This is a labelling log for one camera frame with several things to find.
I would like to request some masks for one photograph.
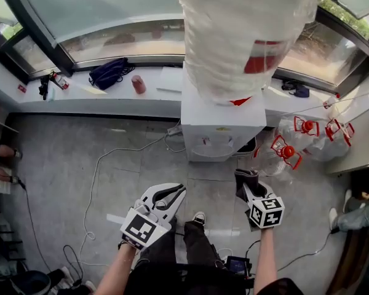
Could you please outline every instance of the navy blue bag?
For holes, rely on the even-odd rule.
[[[97,86],[100,90],[106,90],[116,82],[122,82],[123,76],[134,69],[135,67],[128,63],[127,58],[115,59],[90,72],[89,82],[93,86]]]

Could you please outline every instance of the gray tiled floor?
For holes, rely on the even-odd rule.
[[[51,268],[66,265],[63,245],[76,252],[85,237],[83,217],[90,199],[90,186],[99,156],[114,148],[141,148],[161,138],[174,122],[64,116],[17,116],[13,127],[20,133],[14,145],[24,152],[18,174],[26,181],[36,232],[42,253]],[[171,148],[182,149],[183,140],[169,138]],[[147,187],[166,182],[183,183],[187,196],[178,211],[178,231],[199,210],[207,214],[206,233],[217,249],[231,248],[244,256],[260,232],[250,232],[246,204],[235,197],[234,169],[250,168],[248,159],[225,163],[188,163],[185,152],[167,150],[163,141],[140,152],[114,151],[103,158],[93,187],[93,201],[86,217],[87,239],[82,260],[109,264],[120,240],[119,226],[106,220],[108,213],[126,216],[129,206]],[[328,234],[327,214],[343,204],[345,179],[325,176],[320,165],[304,161],[285,178],[262,178],[283,197],[283,224],[274,230],[277,266],[319,249]],[[31,269],[46,271],[38,255],[26,207],[25,193],[14,187],[3,198],[3,212],[24,241]],[[335,234],[316,256],[300,259],[279,272],[290,277],[304,294],[322,294],[335,272],[344,234]],[[258,245],[248,253],[257,263]],[[181,236],[177,236],[177,260],[186,261]],[[84,265],[85,278],[98,284],[106,267]]]

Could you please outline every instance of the floor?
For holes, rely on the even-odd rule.
[[[141,148],[161,138],[174,122],[105,119],[71,116],[16,116],[11,126],[20,130],[13,145],[24,156],[17,167],[26,182],[31,212],[41,251],[53,269],[67,266],[63,245],[78,253],[85,237],[85,209],[96,161],[114,148]],[[183,139],[168,139],[173,149],[184,147]],[[106,215],[126,216],[128,208],[154,184],[177,182],[187,187],[187,196],[178,210],[179,225],[199,210],[207,215],[207,235],[217,249],[230,248],[235,256],[245,256],[247,248],[259,239],[250,232],[244,211],[246,204],[235,196],[234,170],[250,168],[247,159],[224,163],[188,163],[186,153],[167,150],[163,141],[140,151],[115,151],[103,158],[93,187],[93,200],[86,217],[87,239],[82,260],[109,264],[120,242],[119,226]],[[262,178],[285,204],[284,220],[274,229],[278,268],[293,258],[321,248],[329,232],[330,207],[342,207],[345,176],[325,176],[322,165],[304,161],[298,171],[279,178]],[[41,261],[26,205],[25,193],[18,187],[3,195],[2,210],[24,242],[31,269],[46,271]],[[338,265],[345,241],[344,233],[331,235],[325,249],[316,256],[302,258],[279,272],[290,277],[304,294],[323,294]],[[177,261],[186,262],[182,237],[177,235]],[[229,251],[222,250],[221,256]],[[253,271],[258,245],[248,253]],[[85,279],[96,285],[107,270],[104,265],[84,265]]]

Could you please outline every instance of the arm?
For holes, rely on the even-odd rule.
[[[254,282],[254,294],[277,280],[275,253],[273,249],[273,230],[261,229],[260,254]]]
[[[95,295],[122,295],[124,293],[136,251],[127,243],[121,246],[116,259],[98,285]]]

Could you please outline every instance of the black sneaker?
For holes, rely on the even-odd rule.
[[[202,224],[202,226],[205,226],[205,222],[206,222],[206,216],[204,212],[197,212],[193,217],[192,220],[194,222],[198,222],[200,224]]]

